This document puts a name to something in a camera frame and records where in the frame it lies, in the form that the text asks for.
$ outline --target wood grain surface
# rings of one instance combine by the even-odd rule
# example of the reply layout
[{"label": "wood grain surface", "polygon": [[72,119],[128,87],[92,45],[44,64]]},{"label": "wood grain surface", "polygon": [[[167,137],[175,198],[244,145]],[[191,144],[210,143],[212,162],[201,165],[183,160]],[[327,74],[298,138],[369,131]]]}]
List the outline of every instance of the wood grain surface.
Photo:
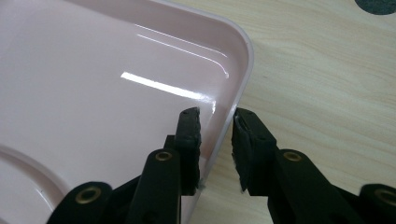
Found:
[{"label": "wood grain surface", "polygon": [[[250,37],[255,65],[239,106],[280,148],[302,151],[336,186],[396,188],[396,13],[353,0],[175,0],[226,17]],[[272,223],[266,199],[241,193],[232,126],[191,223]]]}]

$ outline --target black clamp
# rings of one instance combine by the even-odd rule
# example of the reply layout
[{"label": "black clamp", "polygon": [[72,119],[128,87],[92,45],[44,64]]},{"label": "black clamp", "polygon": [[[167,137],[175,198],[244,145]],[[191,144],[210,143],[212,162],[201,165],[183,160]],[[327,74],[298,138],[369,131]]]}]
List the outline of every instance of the black clamp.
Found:
[{"label": "black clamp", "polygon": [[233,117],[233,159],[242,190],[268,197],[275,224],[394,224],[396,189],[370,184],[359,196],[332,185],[300,151],[281,149],[251,111]]},{"label": "black clamp", "polygon": [[199,112],[180,113],[176,134],[148,155],[141,176],[116,189],[103,182],[72,189],[48,224],[178,224],[180,196],[194,195],[200,178]]}]

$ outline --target light wood surface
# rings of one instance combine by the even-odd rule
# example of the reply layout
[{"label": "light wood surface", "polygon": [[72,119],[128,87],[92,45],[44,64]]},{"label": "light wood surface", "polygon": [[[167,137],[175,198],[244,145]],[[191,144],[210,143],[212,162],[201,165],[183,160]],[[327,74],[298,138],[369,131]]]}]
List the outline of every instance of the light wood surface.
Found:
[{"label": "light wood surface", "polygon": [[[175,0],[226,17],[255,65],[239,106],[281,148],[302,151],[336,186],[396,187],[396,14],[353,0]],[[191,223],[272,223],[266,199],[240,191],[230,127]]]}]

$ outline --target clamp jaw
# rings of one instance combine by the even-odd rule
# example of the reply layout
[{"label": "clamp jaw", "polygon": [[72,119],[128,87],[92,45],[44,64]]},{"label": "clamp jaw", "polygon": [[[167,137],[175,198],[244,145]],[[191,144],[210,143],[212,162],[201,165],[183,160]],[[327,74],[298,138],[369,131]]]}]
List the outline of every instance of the clamp jaw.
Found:
[{"label": "clamp jaw", "polygon": [[268,197],[275,224],[396,223],[396,189],[369,184],[357,196],[337,188],[304,153],[279,149],[246,109],[233,116],[233,159],[242,190]]},{"label": "clamp jaw", "polygon": [[48,224],[178,224],[180,196],[198,187],[200,131],[199,108],[182,111],[176,134],[148,155],[141,176],[116,189],[103,182],[72,189]]}]

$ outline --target pink plastic tray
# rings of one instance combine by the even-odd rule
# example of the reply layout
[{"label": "pink plastic tray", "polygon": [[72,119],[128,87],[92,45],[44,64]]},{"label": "pink plastic tray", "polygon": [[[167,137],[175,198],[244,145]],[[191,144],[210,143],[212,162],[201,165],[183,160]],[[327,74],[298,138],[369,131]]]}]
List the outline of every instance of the pink plastic tray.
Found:
[{"label": "pink plastic tray", "polygon": [[238,26],[169,2],[1,1],[0,223],[45,223],[75,186],[140,175],[193,106],[206,177],[252,64]]}]

